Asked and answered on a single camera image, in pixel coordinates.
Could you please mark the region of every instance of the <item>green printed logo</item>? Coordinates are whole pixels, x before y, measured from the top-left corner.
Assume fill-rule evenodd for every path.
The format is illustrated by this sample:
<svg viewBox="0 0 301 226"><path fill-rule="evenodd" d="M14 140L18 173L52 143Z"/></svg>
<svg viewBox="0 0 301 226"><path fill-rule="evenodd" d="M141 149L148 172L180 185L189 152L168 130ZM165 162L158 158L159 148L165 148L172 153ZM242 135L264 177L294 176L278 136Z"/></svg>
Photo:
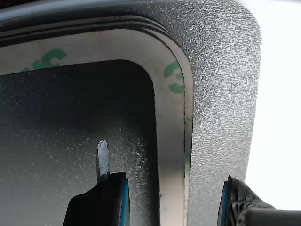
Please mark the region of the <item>green printed logo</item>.
<svg viewBox="0 0 301 226"><path fill-rule="evenodd" d="M34 68L34 70L42 69L42 68L58 67L58 66L60 66L60 64L59 63L53 64L51 62L51 60L55 59L55 58L58 60L62 60L66 56L67 56L67 54L64 51L62 51L61 49L53 49L53 50L47 52L42 57L41 61L36 60L35 62L33 62L32 67ZM22 70L22 72L26 72L26 71L30 71L30 69L28 67L26 67Z"/></svg>
<svg viewBox="0 0 301 226"><path fill-rule="evenodd" d="M192 123L192 121L193 121L193 116L186 118L186 123Z"/></svg>
<svg viewBox="0 0 301 226"><path fill-rule="evenodd" d="M172 62L170 65L168 65L165 70L164 70L164 77L165 78L168 78L169 76L172 76L174 74L174 71L176 69L180 69L180 72L177 73L175 76L177 77L178 80L181 80L181 79L184 79L183 77L183 74L182 74L182 71L181 71L181 68L178 64L177 61L174 61ZM174 92L174 93L177 93L177 94L180 94L180 93L183 93L184 92L184 86L183 85L179 85L178 83L174 83L169 87L169 90Z"/></svg>

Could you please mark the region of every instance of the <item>textured plastic surface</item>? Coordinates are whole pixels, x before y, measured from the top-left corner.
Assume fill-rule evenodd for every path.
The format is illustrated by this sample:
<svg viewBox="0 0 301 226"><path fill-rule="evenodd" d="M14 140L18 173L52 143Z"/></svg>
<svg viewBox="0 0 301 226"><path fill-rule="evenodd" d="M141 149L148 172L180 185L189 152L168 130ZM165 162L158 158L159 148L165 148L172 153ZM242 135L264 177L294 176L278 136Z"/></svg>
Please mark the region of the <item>textured plastic surface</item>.
<svg viewBox="0 0 301 226"><path fill-rule="evenodd" d="M261 34L251 13L234 2L206 0L74 6L68 12L48 6L46 14L32 10L1 24L127 14L148 17L170 31L189 57L195 79L188 225L216 224L223 182L229 174L245 178L252 139Z"/></svg>
<svg viewBox="0 0 301 226"><path fill-rule="evenodd" d="M0 93L1 225L62 225L70 199L97 183L100 138L111 172L131 181L132 225L159 225L154 95L143 68L117 60L3 75Z"/></svg>

